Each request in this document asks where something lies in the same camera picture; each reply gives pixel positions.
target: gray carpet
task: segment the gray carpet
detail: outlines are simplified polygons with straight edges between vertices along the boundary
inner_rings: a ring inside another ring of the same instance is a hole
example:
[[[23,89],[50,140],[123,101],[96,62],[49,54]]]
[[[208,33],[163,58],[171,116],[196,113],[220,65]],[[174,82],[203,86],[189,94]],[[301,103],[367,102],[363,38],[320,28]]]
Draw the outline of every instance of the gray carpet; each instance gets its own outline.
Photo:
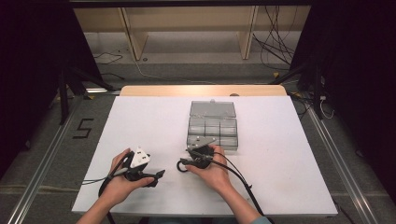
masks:
[[[219,84],[234,83],[267,83],[274,80],[273,69],[261,64],[144,64],[141,70],[146,75],[172,78],[163,80],[154,77],[143,77],[134,65],[110,64],[99,65],[102,73],[113,73],[124,77],[105,75],[107,83],[122,87],[125,85],[159,85],[159,84],[191,84],[190,81],[210,81]],[[285,85],[288,91],[295,91],[295,83]],[[87,87],[96,87],[86,83]],[[71,207],[77,197],[79,185],[87,172],[92,155],[106,124],[107,115],[115,99],[114,95],[97,94],[93,99],[82,102],[70,124],[61,147],[49,168],[42,183],[42,187],[29,209],[24,223],[73,223],[80,215],[73,214]],[[296,112],[301,113],[304,108],[301,103],[294,102]],[[302,117],[308,142],[318,162],[326,185],[334,200],[343,207],[355,223],[362,223],[361,218],[346,188],[337,173],[328,152],[318,135],[318,131],[308,114]],[[82,119],[84,127],[92,128],[88,138],[76,139],[85,132],[78,131]],[[7,222],[13,206],[23,193],[41,158],[46,152],[52,137],[58,129],[60,120],[60,103],[55,100],[40,126],[32,138],[32,147],[20,153],[12,166],[2,178],[0,185],[0,223]],[[396,207],[390,200],[381,184],[375,177],[364,158],[356,153],[356,147],[348,135],[346,127],[336,116],[325,119],[325,124],[332,134],[333,140],[347,160],[353,175],[360,184],[363,192],[373,207],[381,224],[396,223]],[[118,223],[136,223],[139,217],[115,216]],[[336,217],[274,217],[277,224],[283,223],[350,223],[343,213]]]

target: metal track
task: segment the metal track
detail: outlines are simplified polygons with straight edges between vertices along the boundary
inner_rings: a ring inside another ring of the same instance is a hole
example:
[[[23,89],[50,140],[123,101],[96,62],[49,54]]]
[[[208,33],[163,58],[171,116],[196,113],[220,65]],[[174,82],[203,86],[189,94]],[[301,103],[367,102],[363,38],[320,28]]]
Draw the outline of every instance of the metal track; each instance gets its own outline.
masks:
[[[356,209],[358,210],[359,215],[361,216],[361,220],[365,224],[378,223],[374,211],[372,210],[366,197],[361,191],[361,188],[359,187],[358,183],[353,177],[353,174],[350,172],[347,163],[345,162],[343,156],[338,150],[337,145],[332,140],[332,136],[327,130],[323,120],[319,120],[317,115],[312,109],[309,108],[308,111],[309,111],[309,116],[314,122],[318,130],[318,133],[324,145],[326,146],[326,149],[328,150],[330,157],[332,158],[332,162],[335,168],[337,169],[338,174],[341,176],[341,179],[343,180],[343,183],[346,186],[346,190],[349,193],[352,202],[355,204]]]
[[[14,207],[14,210],[12,211],[11,216],[8,220],[8,224],[23,222],[37,194],[37,191],[41,183],[43,182],[47,174],[47,171],[50,168],[50,165],[52,164],[53,159],[56,156],[56,153],[62,141],[64,140],[64,134],[68,130],[69,124],[81,102],[82,102],[82,96],[78,96],[73,100],[73,104],[70,109],[71,111],[68,118],[66,119],[64,124],[59,127],[54,138],[52,139],[52,142],[50,143],[49,148],[47,149],[47,152],[44,155],[43,160],[41,160],[37,170],[35,171],[35,174],[32,177],[32,180],[26,187],[17,205]]]

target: sleeve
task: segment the sleeve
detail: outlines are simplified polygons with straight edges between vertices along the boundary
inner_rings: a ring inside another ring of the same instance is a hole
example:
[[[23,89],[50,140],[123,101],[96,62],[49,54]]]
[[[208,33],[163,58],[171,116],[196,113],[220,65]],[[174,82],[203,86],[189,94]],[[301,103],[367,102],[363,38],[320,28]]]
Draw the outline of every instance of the sleeve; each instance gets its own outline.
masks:
[[[258,217],[250,224],[271,224],[267,217]]]

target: person's right hand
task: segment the person's right hand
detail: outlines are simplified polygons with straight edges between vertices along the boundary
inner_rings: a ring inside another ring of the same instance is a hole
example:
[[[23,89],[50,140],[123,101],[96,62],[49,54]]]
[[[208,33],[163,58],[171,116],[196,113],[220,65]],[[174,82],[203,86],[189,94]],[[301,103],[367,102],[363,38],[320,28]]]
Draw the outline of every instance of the person's right hand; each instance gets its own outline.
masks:
[[[210,145],[215,151],[213,160],[227,165],[227,161],[221,155],[224,155],[224,149],[219,146]],[[219,192],[221,189],[231,186],[230,177],[228,171],[215,163],[210,163],[205,169],[200,169],[193,165],[186,165],[186,169],[198,176],[200,176],[205,183],[215,191]]]

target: person's left hand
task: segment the person's left hand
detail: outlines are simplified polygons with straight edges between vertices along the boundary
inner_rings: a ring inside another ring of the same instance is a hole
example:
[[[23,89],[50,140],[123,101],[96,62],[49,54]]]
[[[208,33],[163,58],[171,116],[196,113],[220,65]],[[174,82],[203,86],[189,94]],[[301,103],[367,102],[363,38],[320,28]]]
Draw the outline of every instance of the person's left hand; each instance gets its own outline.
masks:
[[[116,167],[117,163],[130,151],[131,149],[127,148],[113,159],[110,172]],[[108,183],[100,198],[103,198],[111,206],[114,206],[118,203],[122,203],[135,189],[145,187],[152,181],[154,181],[153,177],[146,177],[137,181],[129,181],[123,175],[116,176]]]

